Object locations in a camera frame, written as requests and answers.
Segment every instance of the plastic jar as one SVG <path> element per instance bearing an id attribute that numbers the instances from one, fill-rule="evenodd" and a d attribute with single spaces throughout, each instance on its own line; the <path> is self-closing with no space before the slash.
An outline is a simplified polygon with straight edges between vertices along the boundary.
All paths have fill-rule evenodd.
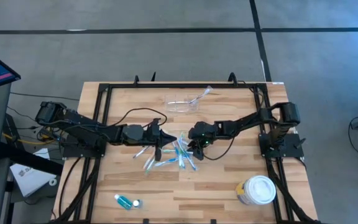
<path id="1" fill-rule="evenodd" d="M 237 198 L 246 205 L 265 205 L 275 198 L 276 186 L 268 177 L 257 175 L 236 187 Z"/>

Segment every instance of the teal liquid bottle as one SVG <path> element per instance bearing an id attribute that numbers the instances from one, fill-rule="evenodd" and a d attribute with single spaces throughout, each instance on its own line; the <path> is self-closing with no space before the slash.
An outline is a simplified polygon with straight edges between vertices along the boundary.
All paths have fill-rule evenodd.
<path id="1" fill-rule="evenodd" d="M 115 195 L 114 198 L 117 200 L 118 204 L 121 205 L 126 210 L 130 210 L 132 208 L 132 202 L 121 195 Z"/>

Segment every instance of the white paper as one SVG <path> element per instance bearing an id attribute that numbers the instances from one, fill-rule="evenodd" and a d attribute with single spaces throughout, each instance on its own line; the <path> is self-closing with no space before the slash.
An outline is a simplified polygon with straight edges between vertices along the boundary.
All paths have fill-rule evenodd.
<path id="1" fill-rule="evenodd" d="M 47 148 L 43 148 L 34 153 L 36 156 L 49 159 Z M 54 179 L 56 175 L 42 172 L 31 167 L 14 164 L 11 166 L 11 171 L 16 179 L 16 182 L 22 192 L 23 197 L 28 197 L 36 190 L 44 186 L 50 179 Z"/>

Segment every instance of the wooden tabletop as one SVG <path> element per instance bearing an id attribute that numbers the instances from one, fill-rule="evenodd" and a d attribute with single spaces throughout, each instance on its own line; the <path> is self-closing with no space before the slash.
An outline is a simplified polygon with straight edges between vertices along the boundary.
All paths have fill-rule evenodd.
<path id="1" fill-rule="evenodd" d="M 92 118 L 99 83 L 86 82 L 83 86 L 78 112 Z M 267 83 L 270 104 L 288 101 L 284 84 Z M 148 107 L 165 113 L 168 121 L 162 126 L 169 134 L 179 136 L 192 128 L 197 121 L 213 124 L 216 120 L 239 119 L 256 111 L 253 93 L 248 89 L 214 89 L 199 102 L 195 113 L 169 113 L 165 111 L 164 96 L 202 93 L 203 89 L 136 89 L 120 88 L 112 92 L 108 124 L 112 124 L 130 109 Z M 160 115 L 152 111 L 134 111 L 123 121 L 127 124 L 147 124 Z M 133 159 L 141 147 L 108 146 L 101 160 L 98 186 L 92 216 L 93 223 L 141 223 L 149 218 L 151 223 L 275 223 L 273 205 L 243 205 L 234 191 L 236 185 L 254 175 L 267 175 L 265 160 L 260 155 L 257 135 L 259 127 L 243 131 L 236 137 L 229 152 L 217 161 L 195 159 L 200 168 L 193 171 L 187 164 L 179 170 L 177 164 L 153 168 L 148 175 L 142 169 L 152 150 Z M 209 157 L 218 157 L 230 141 L 216 141 L 204 152 Z M 175 157 L 163 154 L 162 161 Z M 71 173 L 63 197 L 63 210 L 78 192 L 83 160 Z M 75 159 L 65 162 L 62 180 Z M 283 160 L 288 188 L 300 207 L 311 218 L 317 218 L 305 168 L 295 159 Z M 60 183 L 58 195 L 62 190 Z M 121 208 L 114 199 L 115 194 L 130 200 L 141 199 L 144 206 L 130 211 Z M 85 217 L 88 193 L 84 197 L 81 218 Z M 283 218 L 285 207 L 279 194 Z M 53 211 L 57 214 L 59 197 Z"/>

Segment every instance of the transparent container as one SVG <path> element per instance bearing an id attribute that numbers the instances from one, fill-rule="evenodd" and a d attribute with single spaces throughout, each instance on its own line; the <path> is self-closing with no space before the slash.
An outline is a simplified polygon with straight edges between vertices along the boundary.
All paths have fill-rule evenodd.
<path id="1" fill-rule="evenodd" d="M 170 112 L 194 112 L 198 110 L 196 94 L 165 95 L 165 110 Z"/>

